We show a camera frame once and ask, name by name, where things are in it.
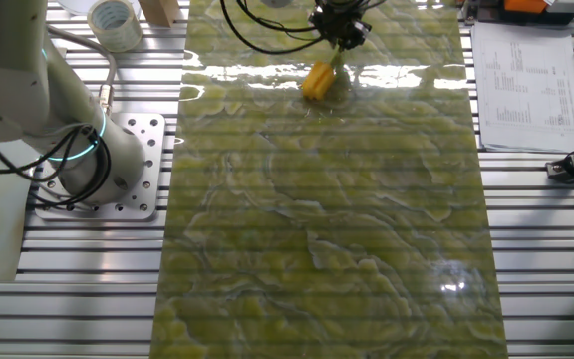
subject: tape roll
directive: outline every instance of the tape roll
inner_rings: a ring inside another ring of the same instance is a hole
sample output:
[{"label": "tape roll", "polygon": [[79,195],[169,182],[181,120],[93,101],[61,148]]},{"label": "tape roll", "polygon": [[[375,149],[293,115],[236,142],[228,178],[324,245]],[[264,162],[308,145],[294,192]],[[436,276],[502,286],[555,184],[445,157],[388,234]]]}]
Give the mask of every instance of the tape roll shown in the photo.
[{"label": "tape roll", "polygon": [[112,52],[123,52],[136,46],[144,32],[127,0],[101,0],[90,8],[88,25],[99,43]]}]

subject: green marble mat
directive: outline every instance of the green marble mat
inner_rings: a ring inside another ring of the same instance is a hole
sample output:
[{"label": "green marble mat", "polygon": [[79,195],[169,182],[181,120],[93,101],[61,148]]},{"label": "green marble mat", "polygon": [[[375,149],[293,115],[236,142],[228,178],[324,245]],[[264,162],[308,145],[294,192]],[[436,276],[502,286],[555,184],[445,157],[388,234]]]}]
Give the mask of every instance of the green marble mat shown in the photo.
[{"label": "green marble mat", "polygon": [[[302,44],[226,1],[258,46]],[[455,10],[365,20],[311,103],[328,44],[268,57],[192,0],[151,358],[506,357]]]}]

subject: metal base plate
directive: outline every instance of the metal base plate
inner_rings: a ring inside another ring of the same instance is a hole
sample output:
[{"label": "metal base plate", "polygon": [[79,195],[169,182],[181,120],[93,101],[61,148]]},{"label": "metal base plate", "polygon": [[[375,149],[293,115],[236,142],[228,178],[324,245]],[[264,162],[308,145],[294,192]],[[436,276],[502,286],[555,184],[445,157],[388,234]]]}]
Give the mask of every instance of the metal base plate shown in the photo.
[{"label": "metal base plate", "polygon": [[[165,118],[160,114],[112,114],[113,121],[132,131],[143,144],[145,164],[139,182],[120,200],[88,207],[78,204],[74,208],[60,209],[37,208],[37,215],[50,221],[149,221],[156,215],[158,178],[162,159],[163,140],[165,136]],[[48,176],[53,169],[44,170]],[[59,195],[68,195],[58,179],[48,183],[50,191]],[[39,196],[54,201],[55,198],[39,189]]]}]

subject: yellow object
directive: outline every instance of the yellow object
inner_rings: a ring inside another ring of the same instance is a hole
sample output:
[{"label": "yellow object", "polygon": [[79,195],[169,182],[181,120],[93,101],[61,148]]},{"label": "yellow object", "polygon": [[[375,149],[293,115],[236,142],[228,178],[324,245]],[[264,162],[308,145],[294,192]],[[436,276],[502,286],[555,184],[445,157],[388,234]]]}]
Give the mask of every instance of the yellow object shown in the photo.
[{"label": "yellow object", "polygon": [[322,100],[335,80],[331,65],[316,61],[303,83],[303,96],[307,99]]}]

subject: white paper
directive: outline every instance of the white paper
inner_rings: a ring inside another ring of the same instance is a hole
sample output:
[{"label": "white paper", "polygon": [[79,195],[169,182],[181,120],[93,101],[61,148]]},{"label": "white paper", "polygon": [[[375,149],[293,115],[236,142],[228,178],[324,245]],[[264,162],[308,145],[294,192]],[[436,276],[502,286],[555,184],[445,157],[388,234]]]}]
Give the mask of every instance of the white paper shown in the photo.
[{"label": "white paper", "polygon": [[482,143],[503,151],[574,151],[570,33],[478,23],[472,36]]}]

